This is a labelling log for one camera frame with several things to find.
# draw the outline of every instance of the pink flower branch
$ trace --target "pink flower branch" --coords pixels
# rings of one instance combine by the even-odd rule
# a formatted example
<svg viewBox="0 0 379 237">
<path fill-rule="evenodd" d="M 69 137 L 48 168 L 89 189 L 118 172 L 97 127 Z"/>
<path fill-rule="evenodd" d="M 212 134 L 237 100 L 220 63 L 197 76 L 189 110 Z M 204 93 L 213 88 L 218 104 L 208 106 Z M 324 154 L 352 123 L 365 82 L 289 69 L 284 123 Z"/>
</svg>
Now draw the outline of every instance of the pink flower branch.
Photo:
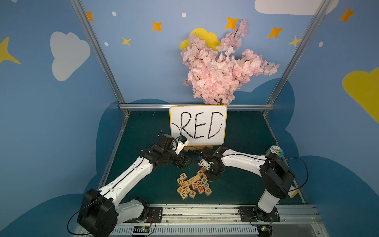
<svg viewBox="0 0 379 237">
<path fill-rule="evenodd" d="M 221 40 L 215 51 L 195 34 L 190 34 L 188 47 L 180 55 L 190 71 L 184 85 L 192 86 L 194 97 L 202 98 L 210 105 L 229 105 L 234 100 L 234 91 L 250 81 L 253 75 L 272 75 L 279 65 L 262 60 L 250 49 L 245 50 L 239 60 L 231 56 L 234 47 L 242 46 L 242 37 L 247 35 L 247 20 L 242 19 L 235 32 Z"/>
</svg>

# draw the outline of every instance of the blue wall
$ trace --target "blue wall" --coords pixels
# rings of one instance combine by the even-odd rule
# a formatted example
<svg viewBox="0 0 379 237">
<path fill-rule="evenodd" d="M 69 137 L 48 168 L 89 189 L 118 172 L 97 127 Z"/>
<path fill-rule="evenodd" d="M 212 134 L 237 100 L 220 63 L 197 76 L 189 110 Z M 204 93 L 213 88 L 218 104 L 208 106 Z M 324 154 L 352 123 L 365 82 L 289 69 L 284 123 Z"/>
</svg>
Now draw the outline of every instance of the blue wall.
<svg viewBox="0 0 379 237">
<path fill-rule="evenodd" d="M 124 114 L 92 48 L 67 80 L 53 75 L 54 32 L 88 42 L 69 1 L 1 1 L 0 15 L 0 43 L 9 37 L 20 63 L 0 50 L 0 236 L 69 236 L 66 222 L 97 188 Z"/>
<path fill-rule="evenodd" d="M 263 59 L 280 64 L 277 74 L 252 76 L 250 82 L 235 92 L 234 104 L 265 104 L 275 84 L 261 88 L 261 97 L 246 96 L 255 88 L 280 77 L 295 47 L 289 45 L 301 38 L 312 16 L 263 14 L 254 1 L 93 1 L 83 0 L 92 12 L 91 24 L 112 68 L 125 101 L 163 100 L 168 103 L 201 103 L 191 87 L 183 85 L 189 69 L 182 63 L 180 43 L 196 28 L 214 32 L 219 41 L 232 29 L 225 30 L 228 17 L 246 18 L 248 34 L 234 54 L 251 49 Z M 161 32 L 152 31 L 154 22 L 162 22 Z M 272 28 L 283 28 L 278 38 L 270 37 Z M 130 39 L 130 46 L 123 43 Z"/>
<path fill-rule="evenodd" d="M 339 18 L 348 7 L 355 13 L 345 23 Z M 379 230 L 379 124 L 342 86 L 350 72 L 379 67 L 378 10 L 378 1 L 340 0 L 267 115 L 286 158 L 307 163 L 310 178 L 301 191 L 331 237 L 377 236 Z M 289 164 L 301 184 L 304 166 Z M 351 228 L 361 225 L 367 228 Z"/>
</svg>

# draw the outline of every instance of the whiteboard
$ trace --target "whiteboard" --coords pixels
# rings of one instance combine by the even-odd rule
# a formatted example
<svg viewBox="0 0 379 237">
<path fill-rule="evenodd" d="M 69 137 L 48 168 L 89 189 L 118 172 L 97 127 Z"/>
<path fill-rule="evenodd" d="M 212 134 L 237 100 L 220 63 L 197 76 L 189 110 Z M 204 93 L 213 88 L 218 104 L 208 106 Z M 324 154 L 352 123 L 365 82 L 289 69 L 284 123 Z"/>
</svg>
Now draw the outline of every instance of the whiteboard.
<svg viewBox="0 0 379 237">
<path fill-rule="evenodd" d="M 228 107 L 225 105 L 172 106 L 170 122 L 179 126 L 189 146 L 222 145 Z M 179 129 L 171 126 L 171 136 L 177 138 Z"/>
</svg>

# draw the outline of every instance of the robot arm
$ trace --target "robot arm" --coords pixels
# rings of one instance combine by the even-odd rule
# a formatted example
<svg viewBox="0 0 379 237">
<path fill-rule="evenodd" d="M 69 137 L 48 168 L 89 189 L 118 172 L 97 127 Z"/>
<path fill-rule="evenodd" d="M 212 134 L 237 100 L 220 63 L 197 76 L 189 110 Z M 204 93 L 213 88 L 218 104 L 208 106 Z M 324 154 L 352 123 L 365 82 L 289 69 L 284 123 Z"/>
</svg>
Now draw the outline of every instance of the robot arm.
<svg viewBox="0 0 379 237">
<path fill-rule="evenodd" d="M 106 237 L 122 222 L 147 217 L 149 205 L 145 201 L 134 199 L 123 204 L 120 202 L 141 179 L 158 166 L 172 163 L 178 168 L 186 167 L 188 157 L 180 154 L 180 151 L 187 144 L 184 136 L 176 141 L 170 135 L 161 134 L 153 148 L 142 151 L 140 157 L 115 180 L 98 191 L 90 189 L 84 195 L 77 222 L 93 236 Z"/>
<path fill-rule="evenodd" d="M 259 220 L 267 221 L 274 206 L 280 199 L 285 199 L 290 188 L 293 188 L 291 184 L 294 174 L 280 158 L 281 154 L 283 152 L 278 146 L 270 147 L 266 155 L 250 155 L 225 147 L 219 147 L 212 153 L 205 147 L 202 149 L 202 156 L 207 157 L 207 160 L 203 161 L 200 157 L 198 164 L 207 169 L 204 173 L 210 181 L 222 175 L 225 166 L 240 168 L 261 176 L 266 189 L 254 212 Z"/>
</svg>

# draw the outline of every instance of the yellow star decal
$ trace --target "yellow star decal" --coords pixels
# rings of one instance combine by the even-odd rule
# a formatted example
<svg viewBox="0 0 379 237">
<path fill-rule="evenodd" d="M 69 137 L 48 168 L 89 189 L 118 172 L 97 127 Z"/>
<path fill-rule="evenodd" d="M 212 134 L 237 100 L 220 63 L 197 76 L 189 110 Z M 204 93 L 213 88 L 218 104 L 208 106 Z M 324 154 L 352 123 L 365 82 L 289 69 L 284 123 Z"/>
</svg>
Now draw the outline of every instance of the yellow star decal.
<svg viewBox="0 0 379 237">
<path fill-rule="evenodd" d="M 123 39 L 124 39 L 124 41 L 122 42 L 122 44 L 127 44 L 130 47 L 130 44 L 129 44 L 130 39 L 125 39 L 124 37 L 123 37 Z"/>
<path fill-rule="evenodd" d="M 296 46 L 298 45 L 298 42 L 299 42 L 300 40 L 301 40 L 301 39 L 297 39 L 296 36 L 295 36 L 295 39 L 294 39 L 291 43 L 289 43 L 288 45 L 293 44 L 293 46 L 295 46 L 295 48 L 296 48 Z"/>
<path fill-rule="evenodd" d="M 270 34 L 267 38 L 270 38 L 270 37 L 278 38 L 278 34 L 279 34 L 279 32 L 280 32 L 282 29 L 283 29 L 283 28 L 277 29 L 277 28 L 273 27 L 273 31 L 271 32 L 271 34 Z"/>
<path fill-rule="evenodd" d="M 94 19 L 92 18 L 92 11 L 90 11 L 89 13 L 87 13 L 87 16 L 88 16 L 88 19 L 90 21 L 94 21 Z"/>
<path fill-rule="evenodd" d="M 19 61 L 17 61 L 17 59 L 8 53 L 8 42 L 9 37 L 6 37 L 3 42 L 0 43 L 0 63 L 2 61 L 8 60 L 17 64 L 21 64 Z"/>
<path fill-rule="evenodd" d="M 155 22 L 153 22 L 153 25 L 154 25 L 153 31 L 154 30 L 159 30 L 160 32 L 162 32 L 162 30 L 161 30 L 162 22 L 161 23 L 155 23 Z"/>
<path fill-rule="evenodd" d="M 228 17 L 228 24 L 225 26 L 225 29 L 232 28 L 234 30 L 236 28 L 236 23 L 238 20 L 239 20 L 239 18 L 238 19 L 232 19 L 232 18 Z"/>
<path fill-rule="evenodd" d="M 353 15 L 355 11 L 350 11 L 348 8 L 346 12 L 339 18 L 339 20 L 343 20 L 345 23 L 348 21 L 349 17 Z"/>
</svg>

